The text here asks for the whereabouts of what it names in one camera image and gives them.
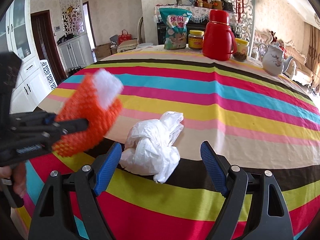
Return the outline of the person's left hand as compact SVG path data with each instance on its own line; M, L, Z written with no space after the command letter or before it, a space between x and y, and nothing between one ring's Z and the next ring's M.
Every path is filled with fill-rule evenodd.
M25 163L19 163L15 168L10 168L9 166L0 168L1 179L13 177L13 189L14 192L23 198L27 191L26 186L26 168Z

